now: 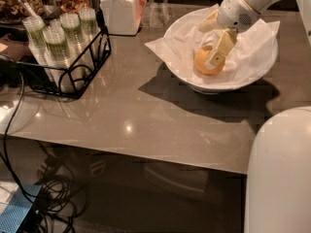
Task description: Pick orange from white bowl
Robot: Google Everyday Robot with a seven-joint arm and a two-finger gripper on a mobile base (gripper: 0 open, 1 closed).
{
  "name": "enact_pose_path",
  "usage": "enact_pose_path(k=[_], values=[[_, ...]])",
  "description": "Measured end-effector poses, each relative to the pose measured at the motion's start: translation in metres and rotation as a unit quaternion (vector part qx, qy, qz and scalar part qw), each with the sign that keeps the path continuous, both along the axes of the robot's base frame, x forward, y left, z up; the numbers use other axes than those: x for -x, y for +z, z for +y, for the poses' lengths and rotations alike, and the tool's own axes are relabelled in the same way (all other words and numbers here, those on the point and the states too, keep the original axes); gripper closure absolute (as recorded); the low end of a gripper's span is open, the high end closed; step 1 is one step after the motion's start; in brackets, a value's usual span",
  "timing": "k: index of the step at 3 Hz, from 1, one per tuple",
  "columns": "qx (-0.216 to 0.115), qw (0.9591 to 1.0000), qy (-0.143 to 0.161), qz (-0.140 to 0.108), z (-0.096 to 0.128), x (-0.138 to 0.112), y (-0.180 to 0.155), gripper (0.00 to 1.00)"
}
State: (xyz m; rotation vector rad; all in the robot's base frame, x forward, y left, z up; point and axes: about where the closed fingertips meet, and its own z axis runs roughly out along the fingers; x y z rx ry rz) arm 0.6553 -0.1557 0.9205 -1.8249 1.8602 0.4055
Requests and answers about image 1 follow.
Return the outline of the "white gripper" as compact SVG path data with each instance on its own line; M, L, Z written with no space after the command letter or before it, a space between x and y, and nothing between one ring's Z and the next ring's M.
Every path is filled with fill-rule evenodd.
M254 11L245 0L224 0L218 10L213 11L198 25L198 30L202 33L224 27L230 28L217 32L214 36L207 63L211 66L219 66L225 61L237 42L237 32L247 31L258 20L259 13Z

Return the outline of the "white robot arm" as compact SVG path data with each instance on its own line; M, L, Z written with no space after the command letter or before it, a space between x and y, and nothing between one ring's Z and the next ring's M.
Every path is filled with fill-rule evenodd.
M220 69L238 33L281 0L224 0L199 30L220 29L209 54L198 64ZM306 31L311 30L311 0L296 0ZM311 112L286 110L268 120L254 140L247 174L244 233L311 232Z

